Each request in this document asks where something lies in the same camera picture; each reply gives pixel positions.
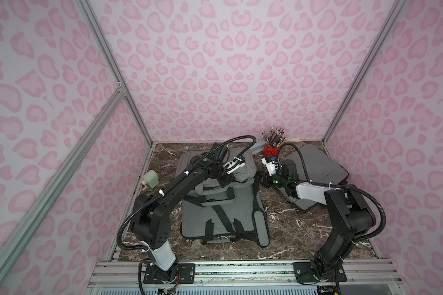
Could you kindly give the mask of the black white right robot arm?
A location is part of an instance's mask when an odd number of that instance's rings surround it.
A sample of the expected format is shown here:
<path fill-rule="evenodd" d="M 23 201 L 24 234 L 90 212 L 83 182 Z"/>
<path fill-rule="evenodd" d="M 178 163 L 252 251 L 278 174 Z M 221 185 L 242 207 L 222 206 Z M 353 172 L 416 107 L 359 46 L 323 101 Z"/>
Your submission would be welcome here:
<path fill-rule="evenodd" d="M 264 187 L 283 189 L 290 200 L 323 204 L 329 213 L 331 233 L 308 264 L 294 265 L 297 282 L 301 285 L 329 280 L 340 283 L 343 260 L 354 246 L 377 236 L 385 228 L 383 207 L 369 193 L 353 185 L 302 181 L 292 160 L 266 157 L 262 163 L 268 170 L 260 176 Z"/>

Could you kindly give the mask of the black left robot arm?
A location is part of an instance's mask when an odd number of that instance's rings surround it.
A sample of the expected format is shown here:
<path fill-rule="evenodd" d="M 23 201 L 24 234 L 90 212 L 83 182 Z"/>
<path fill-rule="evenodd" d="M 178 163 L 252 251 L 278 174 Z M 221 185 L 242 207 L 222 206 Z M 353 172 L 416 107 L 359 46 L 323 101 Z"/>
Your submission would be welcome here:
<path fill-rule="evenodd" d="M 137 198 L 134 211 L 126 222 L 130 232 L 142 241 L 143 245 L 139 248 L 148 253 L 151 265 L 159 270 L 169 272 L 177 264 L 169 243 L 174 208 L 207 179 L 214 179 L 223 188 L 229 185 L 235 180 L 233 173 L 245 164 L 244 153 L 249 150 L 248 147 L 231 156 L 228 162 L 225 162 L 222 152 L 225 148 L 226 143 L 223 143 L 195 156 L 165 187 L 149 196 Z"/>

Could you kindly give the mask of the dark grey laptop case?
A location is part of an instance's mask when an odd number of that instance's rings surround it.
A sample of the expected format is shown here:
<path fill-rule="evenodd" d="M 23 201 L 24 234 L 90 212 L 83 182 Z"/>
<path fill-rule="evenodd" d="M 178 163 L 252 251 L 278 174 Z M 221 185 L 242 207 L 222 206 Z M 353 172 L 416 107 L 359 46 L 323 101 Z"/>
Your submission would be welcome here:
<path fill-rule="evenodd" d="M 305 160 L 306 169 L 314 182 L 346 184 L 349 173 L 341 165 L 331 159 L 325 152 L 314 145 L 305 145 L 299 148 Z M 314 200 L 299 199 L 297 196 L 288 196 L 285 189 L 280 188 L 281 194 L 294 204 L 299 210 L 307 211 L 317 203 L 326 204 L 324 197 L 314 197 Z"/>

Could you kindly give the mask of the flat grey laptop sleeve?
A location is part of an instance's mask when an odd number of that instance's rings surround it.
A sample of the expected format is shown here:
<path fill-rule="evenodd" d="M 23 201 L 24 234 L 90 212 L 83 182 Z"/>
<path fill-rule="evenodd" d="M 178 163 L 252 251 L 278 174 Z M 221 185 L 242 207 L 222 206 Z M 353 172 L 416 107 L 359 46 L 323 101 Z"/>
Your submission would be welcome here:
<path fill-rule="evenodd" d="M 207 243 L 217 237 L 232 236 L 233 242 L 245 239 L 262 248 L 270 244 L 267 215 L 258 196 L 258 186 L 228 188 L 208 197 L 191 192 L 183 199 L 182 237 Z"/>

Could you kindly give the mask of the red pencil cup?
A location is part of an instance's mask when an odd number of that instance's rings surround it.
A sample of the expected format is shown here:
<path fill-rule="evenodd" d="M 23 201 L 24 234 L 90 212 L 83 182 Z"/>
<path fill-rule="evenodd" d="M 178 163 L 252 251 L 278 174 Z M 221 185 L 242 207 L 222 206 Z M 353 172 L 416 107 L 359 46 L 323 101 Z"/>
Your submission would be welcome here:
<path fill-rule="evenodd" d="M 272 158 L 272 157 L 276 157 L 279 151 L 279 146 L 278 147 L 271 147 L 269 144 L 265 143 L 264 148 L 263 148 L 263 157 L 268 157 L 268 158 Z"/>

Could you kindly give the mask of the bundle of coloured pencils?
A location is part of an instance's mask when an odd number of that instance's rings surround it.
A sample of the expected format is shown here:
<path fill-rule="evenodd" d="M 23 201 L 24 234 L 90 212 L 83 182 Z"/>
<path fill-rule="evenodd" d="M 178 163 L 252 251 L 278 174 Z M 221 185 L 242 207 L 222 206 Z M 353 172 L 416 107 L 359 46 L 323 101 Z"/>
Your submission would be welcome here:
<path fill-rule="evenodd" d="M 270 148 L 278 148 L 285 142 L 285 130 L 280 127 L 272 127 L 271 130 L 262 131 L 262 138 Z"/>

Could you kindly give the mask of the pale green tape dispenser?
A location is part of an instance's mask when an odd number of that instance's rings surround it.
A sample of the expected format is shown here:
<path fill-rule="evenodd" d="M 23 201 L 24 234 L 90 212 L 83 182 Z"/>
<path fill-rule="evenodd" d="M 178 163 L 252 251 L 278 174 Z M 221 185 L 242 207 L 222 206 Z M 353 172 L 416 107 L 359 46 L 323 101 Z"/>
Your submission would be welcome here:
<path fill-rule="evenodd" d="M 144 174 L 140 183 L 143 191 L 153 189 L 160 183 L 158 174 L 154 170 L 149 170 Z"/>

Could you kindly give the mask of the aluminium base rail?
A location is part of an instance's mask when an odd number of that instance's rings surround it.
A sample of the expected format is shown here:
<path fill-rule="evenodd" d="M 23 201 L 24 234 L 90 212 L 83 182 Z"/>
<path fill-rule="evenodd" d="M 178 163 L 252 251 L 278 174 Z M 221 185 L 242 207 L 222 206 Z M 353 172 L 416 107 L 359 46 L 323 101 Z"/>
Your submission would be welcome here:
<path fill-rule="evenodd" d="M 300 285 L 293 261 L 198 261 L 193 280 L 181 283 L 178 295 L 326 295 L 332 282 Z M 97 264 L 87 295 L 137 295 L 137 263 Z M 347 259 L 340 284 L 345 295 L 405 295 L 404 282 L 388 259 Z"/>

